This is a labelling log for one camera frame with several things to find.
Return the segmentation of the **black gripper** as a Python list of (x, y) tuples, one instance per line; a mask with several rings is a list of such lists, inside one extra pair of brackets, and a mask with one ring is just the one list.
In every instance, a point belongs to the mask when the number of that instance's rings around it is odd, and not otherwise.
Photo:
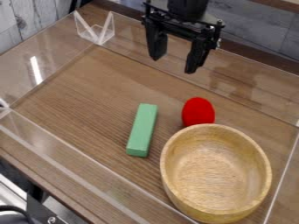
[(209, 49), (220, 42), (220, 30), (225, 24), (206, 10), (206, 1), (144, 1), (144, 18), (156, 24), (145, 25), (145, 39), (149, 56), (158, 60), (166, 52), (168, 37), (160, 27), (177, 37), (190, 39), (190, 51), (186, 55), (184, 72), (193, 74), (202, 66)]

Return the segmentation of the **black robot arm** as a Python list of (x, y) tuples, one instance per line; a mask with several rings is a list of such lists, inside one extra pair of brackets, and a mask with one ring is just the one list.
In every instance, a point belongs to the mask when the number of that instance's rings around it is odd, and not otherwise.
[(145, 31), (148, 54), (158, 60), (166, 54), (168, 35), (190, 42), (184, 72), (193, 74), (202, 66), (209, 51), (220, 47), (224, 21), (206, 12), (209, 0), (144, 0), (141, 24)]

